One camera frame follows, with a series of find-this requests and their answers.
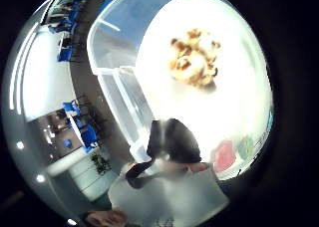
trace chair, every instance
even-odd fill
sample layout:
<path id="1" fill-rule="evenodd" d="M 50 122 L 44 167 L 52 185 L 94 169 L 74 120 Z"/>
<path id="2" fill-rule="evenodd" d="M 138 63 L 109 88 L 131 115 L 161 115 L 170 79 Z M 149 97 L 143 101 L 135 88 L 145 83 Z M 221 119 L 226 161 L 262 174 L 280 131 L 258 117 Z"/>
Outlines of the chair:
<path id="1" fill-rule="evenodd" d="M 75 10 L 70 11 L 70 12 L 69 12 L 69 16 L 68 16 L 69 20 L 70 20 L 71 22 L 74 22 L 74 21 L 77 19 L 78 14 L 79 14 L 78 11 L 75 11 Z"/>
<path id="2" fill-rule="evenodd" d="M 82 141 L 86 148 L 91 147 L 91 144 L 97 144 L 97 135 L 95 131 L 93 130 L 92 126 L 89 124 L 86 124 L 82 127 L 84 131 L 81 133 Z"/>
<path id="3" fill-rule="evenodd" d="M 77 27 L 77 23 L 73 23 L 73 25 L 72 25 L 71 28 L 70 28 L 70 34 L 71 34 L 71 35 L 74 35 L 74 32 L 75 32 L 75 30 L 76 30 L 76 27 Z"/>
<path id="4" fill-rule="evenodd" d="M 80 108 L 76 104 L 75 101 L 71 101 L 70 103 L 62 103 L 63 109 L 65 112 L 75 112 L 77 113 L 77 116 L 80 116 Z"/>
<path id="5" fill-rule="evenodd" d="M 89 147 L 82 146 L 82 149 L 84 150 L 85 153 L 89 153 L 92 150 L 90 146 Z"/>
<path id="6" fill-rule="evenodd" d="M 72 146 L 72 143 L 71 143 L 71 141 L 70 141 L 69 139 L 65 139 L 65 140 L 63 141 L 63 143 L 64 143 L 64 145 L 65 145 L 66 147 L 68 147 L 68 148 L 70 148 L 70 147 Z"/>
<path id="7" fill-rule="evenodd" d="M 74 110 L 72 103 L 62 103 L 62 107 L 63 107 L 65 112 L 71 112 Z"/>
<path id="8" fill-rule="evenodd" d="M 72 46 L 62 49 L 60 54 L 57 56 L 58 62 L 71 61 L 72 57 Z"/>
<path id="9" fill-rule="evenodd" d="M 80 115 L 81 112 L 80 112 L 80 107 L 77 105 L 76 102 L 71 102 L 71 105 L 72 105 L 72 108 L 73 108 L 73 111 L 77 113 L 77 115 Z"/>
<path id="10" fill-rule="evenodd" d="M 60 21 L 60 24 L 72 26 L 74 22 L 72 22 L 68 17 L 65 17 Z"/>

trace desk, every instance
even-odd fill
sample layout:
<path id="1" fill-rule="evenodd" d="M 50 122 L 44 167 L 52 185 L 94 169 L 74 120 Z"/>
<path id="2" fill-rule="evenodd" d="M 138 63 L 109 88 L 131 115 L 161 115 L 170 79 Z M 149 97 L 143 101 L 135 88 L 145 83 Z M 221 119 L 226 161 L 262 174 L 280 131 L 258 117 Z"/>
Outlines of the desk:
<path id="1" fill-rule="evenodd" d="M 62 44 L 63 44 L 63 40 L 64 40 L 64 36 L 65 36 L 65 32 L 62 32 L 62 36 L 61 36 L 61 39 L 60 39 L 60 45 L 59 45 L 59 56 L 60 56 L 60 53 L 61 53 L 61 50 L 62 50 Z"/>
<path id="2" fill-rule="evenodd" d="M 78 137 L 79 141 L 81 142 L 82 145 L 84 145 L 82 137 L 81 137 L 81 132 L 76 124 L 76 122 L 74 121 L 72 115 L 69 112 L 66 112 L 67 118 L 70 120 L 72 129 L 74 131 L 74 133 L 76 134 L 76 136 Z"/>

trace person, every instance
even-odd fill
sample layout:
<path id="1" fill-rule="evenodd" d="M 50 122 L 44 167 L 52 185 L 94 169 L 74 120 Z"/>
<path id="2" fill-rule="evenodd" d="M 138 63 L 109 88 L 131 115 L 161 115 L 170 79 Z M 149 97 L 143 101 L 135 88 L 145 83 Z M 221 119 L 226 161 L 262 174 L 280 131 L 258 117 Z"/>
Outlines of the person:
<path id="1" fill-rule="evenodd" d="M 147 153 L 152 160 L 125 165 L 111 185 L 108 195 L 113 209 L 90 212 L 87 222 L 95 227 L 126 223 L 187 227 L 227 205 L 213 167 L 200 162 L 197 142 L 180 121 L 153 121 Z M 160 165 L 161 171 L 146 175 L 144 171 L 154 164 Z M 122 211 L 125 218 L 113 217 L 110 221 L 115 210 Z"/>
<path id="2" fill-rule="evenodd" d="M 64 38 L 62 41 L 62 47 L 63 48 L 68 48 L 69 46 L 72 45 L 72 39 L 70 37 Z"/>
<path id="3" fill-rule="evenodd" d="M 49 31 L 52 33 L 52 34 L 55 34 L 55 33 L 59 33 L 59 32 L 62 32 L 62 31 L 70 31 L 70 26 L 65 26 L 64 24 L 62 23 L 59 23 L 57 26 L 52 26 L 52 25 L 49 25 L 48 26 L 48 29 Z"/>

